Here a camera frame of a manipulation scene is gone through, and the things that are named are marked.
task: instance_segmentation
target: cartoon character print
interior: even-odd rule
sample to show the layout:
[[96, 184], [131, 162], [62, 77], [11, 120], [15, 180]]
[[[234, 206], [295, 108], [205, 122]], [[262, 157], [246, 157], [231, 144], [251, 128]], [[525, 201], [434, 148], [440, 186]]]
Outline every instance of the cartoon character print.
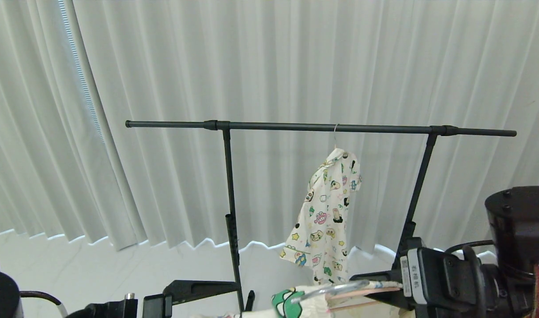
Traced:
[[334, 223], [342, 223], [344, 221], [338, 209], [336, 208], [332, 209], [332, 214], [334, 215], [334, 218], [332, 219]]
[[342, 264], [338, 262], [332, 262], [332, 265], [334, 266], [335, 270], [342, 270]]
[[314, 197], [314, 189], [310, 189], [310, 191], [306, 194], [305, 202], [311, 202], [312, 197]]
[[318, 223], [320, 225], [326, 223], [326, 218], [328, 216], [326, 215], [326, 213], [320, 211], [318, 213], [316, 213], [316, 220], [314, 220], [314, 223]]
[[293, 304], [291, 299], [304, 295], [304, 291], [297, 291], [295, 288], [286, 289], [271, 298], [271, 305], [277, 310], [281, 317], [299, 318], [303, 313], [300, 303]]
[[322, 256], [320, 254], [314, 255], [312, 258], [312, 266], [320, 264], [320, 259], [322, 259]]
[[326, 229], [326, 235], [329, 235], [332, 238], [336, 237], [336, 231], [332, 227]]
[[295, 264], [299, 266], [304, 266], [306, 264], [306, 254], [303, 252], [296, 252], [295, 253]]
[[336, 181], [332, 181], [332, 182], [330, 183], [330, 189], [331, 189], [331, 190], [340, 189], [340, 183], [339, 183], [339, 182], [336, 182]]
[[310, 233], [310, 239], [313, 241], [313, 242], [318, 242], [320, 239], [322, 239], [322, 237], [324, 236], [324, 233], [322, 233], [322, 231], [318, 230], [314, 233]]

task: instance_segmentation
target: black clothes rack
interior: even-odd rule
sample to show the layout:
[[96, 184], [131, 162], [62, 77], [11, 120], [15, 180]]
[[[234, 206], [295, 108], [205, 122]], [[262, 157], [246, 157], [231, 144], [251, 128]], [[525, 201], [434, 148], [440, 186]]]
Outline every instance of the black clothes rack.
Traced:
[[409, 125], [335, 125], [335, 124], [306, 124], [306, 123], [255, 123], [255, 122], [235, 122], [235, 121], [126, 121], [126, 127], [148, 127], [148, 128], [203, 128], [208, 130], [222, 130], [224, 140], [224, 155], [226, 159], [226, 178], [228, 185], [228, 201], [230, 213], [226, 215], [226, 228], [230, 244], [230, 255], [232, 257], [232, 267], [234, 270], [234, 282], [206, 282], [202, 280], [175, 280], [165, 288], [164, 293], [170, 292], [173, 296], [173, 304], [188, 302], [201, 298], [207, 298], [227, 292], [237, 292], [240, 312], [252, 309], [255, 293], [249, 292], [247, 304], [244, 307], [244, 300], [241, 291], [240, 279], [240, 255], [237, 246], [237, 222], [236, 207], [234, 201], [234, 178], [232, 171], [232, 151], [230, 148], [231, 129], [246, 130], [286, 130], [286, 131], [338, 131], [347, 133], [416, 133], [426, 134], [426, 149], [422, 155], [422, 162], [418, 170], [415, 187], [409, 204], [407, 217], [403, 226], [403, 231], [399, 239], [395, 261], [392, 269], [400, 266], [400, 252], [407, 249], [413, 239], [416, 224], [412, 221], [415, 215], [418, 196], [424, 183], [426, 170], [432, 156], [432, 150], [439, 136], [454, 135], [477, 135], [477, 136], [516, 136], [516, 131], [501, 129], [467, 129], [458, 128], [452, 125], [431, 125], [431, 126], [409, 126]]

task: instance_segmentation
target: curtain fold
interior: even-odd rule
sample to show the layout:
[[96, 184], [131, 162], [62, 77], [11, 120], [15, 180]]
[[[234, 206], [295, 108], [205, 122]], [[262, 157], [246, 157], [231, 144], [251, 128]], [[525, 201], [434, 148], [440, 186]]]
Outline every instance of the curtain fold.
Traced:
[[0, 1], [0, 231], [137, 243], [57, 2]]
[[[539, 1], [64, 0], [63, 9], [73, 55], [56, 5], [0, 2], [0, 231], [107, 235], [117, 248], [227, 241], [221, 132], [127, 129], [126, 119], [517, 130], [437, 139], [415, 215], [415, 235], [432, 247], [485, 238], [484, 199], [539, 184]], [[241, 247], [285, 241], [336, 145], [362, 165], [350, 245], [396, 250], [426, 136], [231, 135]]]

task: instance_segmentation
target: marble floor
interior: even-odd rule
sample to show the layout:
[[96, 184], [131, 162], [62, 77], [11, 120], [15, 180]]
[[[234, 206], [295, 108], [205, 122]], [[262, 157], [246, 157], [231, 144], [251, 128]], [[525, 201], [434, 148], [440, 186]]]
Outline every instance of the marble floor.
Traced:
[[[283, 289], [312, 284], [308, 268], [279, 259], [279, 248], [251, 243], [241, 250], [241, 281], [245, 296], [256, 292], [255, 310], [270, 308], [271, 296]], [[349, 256], [350, 274], [390, 268], [394, 254], [376, 246], [372, 255], [354, 248]], [[84, 237], [29, 238], [15, 232], [0, 234], [0, 268], [21, 290], [49, 292], [69, 312], [89, 303], [121, 300], [128, 292], [136, 298], [158, 294], [172, 280], [233, 280], [228, 244], [215, 246], [205, 240], [196, 248], [183, 243], [140, 244], [116, 251], [107, 239], [88, 244]], [[59, 318], [53, 304], [23, 299], [26, 318]], [[139, 306], [141, 317], [142, 306]], [[237, 312], [236, 293], [220, 295], [173, 307], [174, 317], [192, 314]]]

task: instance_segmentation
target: green cartoon dinosaur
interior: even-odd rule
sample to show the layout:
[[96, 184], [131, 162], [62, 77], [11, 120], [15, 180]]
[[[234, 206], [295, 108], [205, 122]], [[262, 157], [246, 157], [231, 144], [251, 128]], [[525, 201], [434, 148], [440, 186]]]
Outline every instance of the green cartoon dinosaur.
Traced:
[[271, 298], [271, 305], [275, 307], [277, 313], [282, 318], [299, 318], [303, 312], [301, 304], [292, 304], [291, 299], [304, 295], [304, 291], [297, 291], [295, 288], [286, 289]]

